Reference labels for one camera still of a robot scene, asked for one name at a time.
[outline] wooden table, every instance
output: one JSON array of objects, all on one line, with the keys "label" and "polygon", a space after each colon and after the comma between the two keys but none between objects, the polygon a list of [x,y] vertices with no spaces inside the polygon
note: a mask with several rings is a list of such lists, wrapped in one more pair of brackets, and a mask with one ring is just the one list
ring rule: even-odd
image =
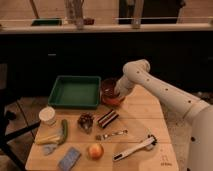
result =
[{"label": "wooden table", "polygon": [[[168,134],[167,126],[156,97],[151,95],[143,87],[136,86],[134,91],[126,97],[122,105],[115,110],[119,117],[105,129],[96,125],[100,116],[109,111],[109,107],[99,105],[97,110],[57,110],[57,122],[68,119],[69,134],[66,143],[59,146],[51,155],[44,156],[42,147],[32,145],[27,163],[27,170],[55,171],[59,170],[57,164],[70,147],[81,152],[81,157],[73,171],[178,171],[178,165]],[[91,134],[86,134],[77,127],[79,115],[83,112],[94,114],[94,125]],[[41,136],[49,129],[41,124],[37,135]],[[128,130],[128,134],[111,137],[104,141],[95,140],[95,135],[111,133],[117,130]],[[131,156],[113,162],[112,157],[132,147],[141,140],[153,134],[158,140],[157,145],[151,151],[140,150]],[[104,147],[104,155],[98,161],[87,157],[86,148],[94,142],[100,142]]]}]

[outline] cucumber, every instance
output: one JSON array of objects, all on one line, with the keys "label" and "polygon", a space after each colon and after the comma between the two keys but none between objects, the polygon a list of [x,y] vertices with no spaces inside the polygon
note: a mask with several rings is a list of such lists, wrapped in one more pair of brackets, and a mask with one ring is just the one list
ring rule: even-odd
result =
[{"label": "cucumber", "polygon": [[68,136],[68,122],[67,122],[66,119],[63,119],[61,121],[61,126],[62,126],[62,132],[63,132],[63,134],[62,134],[60,140],[58,141],[58,145],[63,144],[66,141],[67,136]]}]

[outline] green object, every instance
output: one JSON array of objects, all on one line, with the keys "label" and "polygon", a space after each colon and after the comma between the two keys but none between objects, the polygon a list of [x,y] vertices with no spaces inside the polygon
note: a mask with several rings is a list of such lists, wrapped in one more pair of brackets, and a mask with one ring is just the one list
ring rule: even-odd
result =
[{"label": "green object", "polygon": [[31,26],[57,26],[62,25],[60,18],[42,18],[33,21]]},{"label": "green object", "polygon": [[97,108],[100,82],[99,76],[58,76],[48,104],[59,108]]},{"label": "green object", "polygon": [[66,119],[63,119],[61,121],[61,126],[62,126],[63,134],[62,134],[62,138],[58,142],[58,145],[63,144],[66,141],[67,136],[68,136],[68,122]]}]

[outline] paper cup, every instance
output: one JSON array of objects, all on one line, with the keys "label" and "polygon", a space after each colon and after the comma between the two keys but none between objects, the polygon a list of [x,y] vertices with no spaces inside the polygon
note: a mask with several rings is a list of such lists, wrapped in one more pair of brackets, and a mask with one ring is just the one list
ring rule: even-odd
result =
[{"label": "paper cup", "polygon": [[53,125],[56,122],[55,110],[52,107],[43,108],[39,112],[39,119],[47,125]]}]

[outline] metal utensil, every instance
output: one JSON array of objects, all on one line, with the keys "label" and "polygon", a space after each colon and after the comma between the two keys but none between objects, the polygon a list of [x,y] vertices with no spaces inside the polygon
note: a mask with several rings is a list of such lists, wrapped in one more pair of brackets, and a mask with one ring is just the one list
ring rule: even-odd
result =
[{"label": "metal utensil", "polygon": [[114,133],[111,133],[111,134],[103,134],[103,135],[96,135],[95,136],[95,139],[96,140],[105,140],[111,136],[115,136],[115,135],[122,135],[122,134],[127,134],[128,131],[127,130],[123,130],[123,131],[118,131],[118,132],[114,132]]}]

